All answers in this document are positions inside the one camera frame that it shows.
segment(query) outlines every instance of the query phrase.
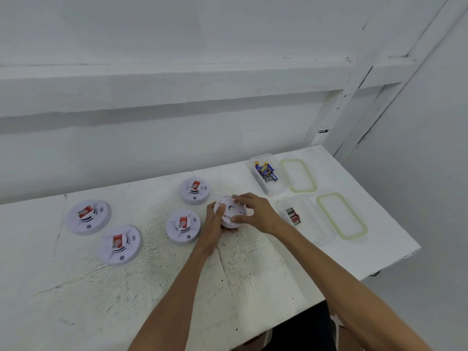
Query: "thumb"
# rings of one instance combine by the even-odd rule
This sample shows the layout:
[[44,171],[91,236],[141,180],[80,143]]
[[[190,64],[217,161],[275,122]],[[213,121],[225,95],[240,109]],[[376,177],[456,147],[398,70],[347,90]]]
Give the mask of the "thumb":
[[215,223],[216,225],[221,224],[221,218],[223,218],[225,210],[226,205],[224,203],[219,205],[218,209],[214,213],[213,223]]
[[232,223],[249,223],[250,220],[251,220],[251,217],[245,216],[245,215],[235,215],[231,217]]

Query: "scratched table surface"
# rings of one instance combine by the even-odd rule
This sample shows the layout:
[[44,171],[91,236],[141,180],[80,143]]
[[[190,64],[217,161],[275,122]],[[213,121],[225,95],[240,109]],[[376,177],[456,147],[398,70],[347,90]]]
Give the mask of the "scratched table surface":
[[[320,187],[342,193],[363,215],[365,239],[336,236],[322,247],[355,277],[362,280],[419,249],[323,147],[275,156],[291,153],[312,168]],[[1,205],[0,349],[126,350],[193,248],[173,244],[165,233],[169,214],[188,208],[178,187],[191,176],[211,184],[208,202],[245,192],[263,195],[245,162],[237,162]],[[106,228],[77,236],[63,227],[64,214],[86,199],[110,204],[106,228],[132,224],[141,230],[143,248],[135,260],[112,267],[99,259],[97,243]],[[190,209],[204,219],[205,204]],[[229,350],[323,299],[275,238],[244,225],[221,237],[203,268],[187,350]]]

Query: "white wooden frame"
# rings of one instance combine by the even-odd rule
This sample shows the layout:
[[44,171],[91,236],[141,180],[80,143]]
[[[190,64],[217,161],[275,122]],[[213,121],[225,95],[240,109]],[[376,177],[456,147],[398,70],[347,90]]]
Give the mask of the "white wooden frame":
[[[446,0],[407,56],[381,58],[414,1],[382,0],[353,49],[356,59],[0,67],[0,118],[329,91],[303,146],[322,144],[343,160],[468,6],[468,0]],[[356,91],[377,86],[383,90],[368,110],[350,117]]]

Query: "person's right hand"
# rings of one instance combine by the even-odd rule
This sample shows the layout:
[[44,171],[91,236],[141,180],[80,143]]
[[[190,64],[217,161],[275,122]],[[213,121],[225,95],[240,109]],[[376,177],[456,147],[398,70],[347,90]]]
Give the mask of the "person's right hand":
[[254,210],[254,215],[237,215],[231,218],[234,223],[247,223],[264,233],[273,234],[282,224],[287,224],[270,205],[266,198],[253,193],[233,195],[234,201]]

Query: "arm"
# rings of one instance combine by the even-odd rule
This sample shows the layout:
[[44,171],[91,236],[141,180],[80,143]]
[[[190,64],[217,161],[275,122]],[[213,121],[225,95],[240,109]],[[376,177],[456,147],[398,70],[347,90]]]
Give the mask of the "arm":
[[366,350],[430,350],[378,296],[281,219],[268,200],[252,193],[233,198],[254,209],[253,216],[235,216],[233,220],[282,242]]
[[214,203],[208,205],[205,224],[189,259],[138,331],[128,351],[185,350],[198,279],[221,236],[225,205],[220,205],[216,214],[213,209]]

